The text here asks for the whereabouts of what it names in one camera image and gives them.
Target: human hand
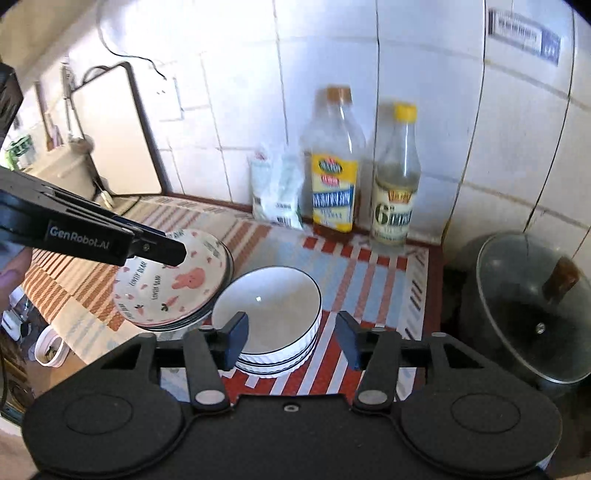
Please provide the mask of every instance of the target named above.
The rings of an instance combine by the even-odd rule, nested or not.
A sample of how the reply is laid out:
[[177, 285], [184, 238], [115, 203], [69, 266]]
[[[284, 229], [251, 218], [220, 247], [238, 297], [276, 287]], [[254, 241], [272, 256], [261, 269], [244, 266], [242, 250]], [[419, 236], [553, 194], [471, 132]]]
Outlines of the human hand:
[[9, 296], [25, 280], [32, 258], [33, 249], [25, 247], [0, 273], [0, 313], [10, 307]]

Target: white bag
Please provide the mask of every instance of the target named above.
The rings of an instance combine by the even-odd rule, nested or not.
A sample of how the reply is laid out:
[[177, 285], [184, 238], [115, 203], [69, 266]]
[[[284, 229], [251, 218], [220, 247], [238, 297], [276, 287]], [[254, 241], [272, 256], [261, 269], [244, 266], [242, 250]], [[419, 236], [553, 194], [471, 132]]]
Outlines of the white bag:
[[302, 230], [298, 199], [305, 173], [299, 153], [263, 146], [248, 161], [255, 219]]

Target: bottle label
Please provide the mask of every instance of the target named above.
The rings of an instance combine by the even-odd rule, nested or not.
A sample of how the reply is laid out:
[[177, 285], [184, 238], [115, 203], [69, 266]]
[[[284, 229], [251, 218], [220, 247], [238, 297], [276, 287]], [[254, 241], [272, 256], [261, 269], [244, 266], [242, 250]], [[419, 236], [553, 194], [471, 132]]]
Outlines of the bottle label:
[[404, 189], [390, 190], [374, 179], [372, 197], [372, 236], [385, 244], [403, 242], [413, 214], [414, 192]]
[[311, 155], [314, 222], [339, 232], [353, 228], [359, 162]]

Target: glass pot lid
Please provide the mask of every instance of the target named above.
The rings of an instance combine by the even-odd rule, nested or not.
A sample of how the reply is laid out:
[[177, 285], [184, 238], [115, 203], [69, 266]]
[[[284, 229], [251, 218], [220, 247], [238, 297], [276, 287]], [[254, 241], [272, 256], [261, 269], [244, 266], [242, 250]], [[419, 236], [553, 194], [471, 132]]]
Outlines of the glass pot lid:
[[476, 262], [480, 301], [504, 345], [547, 380], [591, 372], [591, 286], [569, 257], [521, 233], [489, 238]]

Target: striped tablecloth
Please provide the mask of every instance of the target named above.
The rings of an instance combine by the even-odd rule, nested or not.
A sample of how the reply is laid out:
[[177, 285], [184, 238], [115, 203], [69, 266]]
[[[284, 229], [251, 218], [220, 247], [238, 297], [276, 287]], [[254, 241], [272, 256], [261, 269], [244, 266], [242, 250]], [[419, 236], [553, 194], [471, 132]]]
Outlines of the striped tablecloth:
[[[254, 221], [250, 214], [191, 200], [148, 197], [127, 217], [169, 231], [202, 229], [222, 240], [235, 260], [235, 276], [267, 265], [290, 265], [310, 274], [322, 293], [320, 336], [314, 353], [298, 370], [263, 379], [236, 369], [220, 372], [235, 398], [240, 393], [306, 395], [341, 392], [350, 397], [361, 378], [348, 368], [333, 329], [339, 310], [363, 326], [396, 328], [405, 338], [421, 338], [426, 306], [429, 251], [406, 247], [403, 256], [385, 257], [357, 236], [342, 245]], [[45, 319], [86, 363], [142, 330], [122, 317], [111, 300], [117, 267], [37, 250], [24, 289]], [[180, 338], [185, 330], [160, 333]], [[398, 396], [412, 390], [415, 370], [401, 369]], [[161, 384], [188, 400], [184, 369], [165, 369]]]

